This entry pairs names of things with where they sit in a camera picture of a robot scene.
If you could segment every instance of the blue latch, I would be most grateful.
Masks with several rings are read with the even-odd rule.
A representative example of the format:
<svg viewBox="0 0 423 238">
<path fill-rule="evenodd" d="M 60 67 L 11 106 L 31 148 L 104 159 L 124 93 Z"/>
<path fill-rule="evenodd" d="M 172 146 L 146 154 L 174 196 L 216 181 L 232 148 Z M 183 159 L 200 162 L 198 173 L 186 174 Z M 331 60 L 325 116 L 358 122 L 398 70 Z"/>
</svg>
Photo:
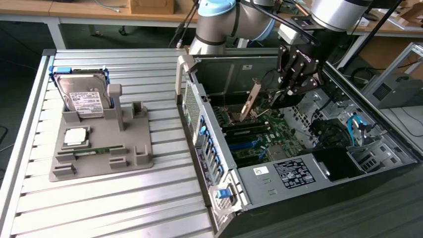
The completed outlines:
<svg viewBox="0 0 423 238">
<path fill-rule="evenodd" d="M 206 130 L 207 130 L 207 127 L 203 125 L 202 128 L 200 128 L 200 135 L 204 135 Z"/>
<path fill-rule="evenodd" d="M 232 194 L 231 194 L 231 189 L 219 189 L 218 190 L 218 198 L 219 199 L 223 199 L 223 198 L 228 198 L 228 197 L 231 197 L 232 196 Z"/>
<path fill-rule="evenodd" d="M 71 67 L 58 67 L 56 73 L 72 73 Z"/>
</svg>

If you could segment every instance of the hard drive label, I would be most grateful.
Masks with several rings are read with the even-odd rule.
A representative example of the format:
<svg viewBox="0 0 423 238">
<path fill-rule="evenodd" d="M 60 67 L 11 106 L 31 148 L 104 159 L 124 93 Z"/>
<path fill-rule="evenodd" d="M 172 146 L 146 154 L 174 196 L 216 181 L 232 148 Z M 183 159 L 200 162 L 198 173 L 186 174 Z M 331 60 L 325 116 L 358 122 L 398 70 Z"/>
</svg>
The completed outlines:
<svg viewBox="0 0 423 238">
<path fill-rule="evenodd" d="M 274 166 L 289 189 L 317 181 L 302 159 L 281 162 Z"/>
<path fill-rule="evenodd" d="M 79 114 L 103 113 L 99 92 L 70 93 Z"/>
</svg>

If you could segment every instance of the metal table surface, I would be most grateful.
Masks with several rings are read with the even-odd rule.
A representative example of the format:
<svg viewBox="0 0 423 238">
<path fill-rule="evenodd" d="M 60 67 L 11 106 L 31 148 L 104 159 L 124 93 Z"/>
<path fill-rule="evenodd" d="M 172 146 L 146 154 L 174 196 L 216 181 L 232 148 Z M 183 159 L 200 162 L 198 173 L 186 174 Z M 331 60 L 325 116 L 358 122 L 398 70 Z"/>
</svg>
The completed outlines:
<svg viewBox="0 0 423 238">
<path fill-rule="evenodd" d="M 2 188 L 0 202 L 8 204 L 2 214 L 2 238 L 212 237 L 174 100 L 176 58 L 183 53 L 175 49 L 63 50 L 43 56 Z M 122 102 L 144 101 L 155 162 L 151 169 L 48 181 L 63 109 L 48 77 L 52 65 L 106 65 L 111 83 L 123 85 Z"/>
</svg>

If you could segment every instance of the green circuit board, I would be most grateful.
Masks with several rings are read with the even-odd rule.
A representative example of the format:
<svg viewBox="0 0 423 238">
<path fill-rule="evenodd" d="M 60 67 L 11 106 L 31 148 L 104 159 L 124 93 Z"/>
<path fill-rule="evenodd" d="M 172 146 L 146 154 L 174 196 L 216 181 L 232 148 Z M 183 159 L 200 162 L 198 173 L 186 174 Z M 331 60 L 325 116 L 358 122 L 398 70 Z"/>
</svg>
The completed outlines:
<svg viewBox="0 0 423 238">
<path fill-rule="evenodd" d="M 279 110 L 256 107 L 251 116 L 240 122 L 238 115 L 242 106 L 214 107 L 238 167 L 242 168 L 274 161 L 275 157 L 271 156 L 271 151 L 268 150 L 271 147 L 278 148 L 286 158 L 297 156 L 305 147 L 294 136 L 285 119 L 278 116 L 281 114 Z M 236 132 L 231 134 L 231 128 L 238 126 L 244 126 L 246 128 L 234 130 Z M 248 143 L 252 142 L 254 146 L 236 148 L 238 146 L 251 145 Z"/>
</svg>

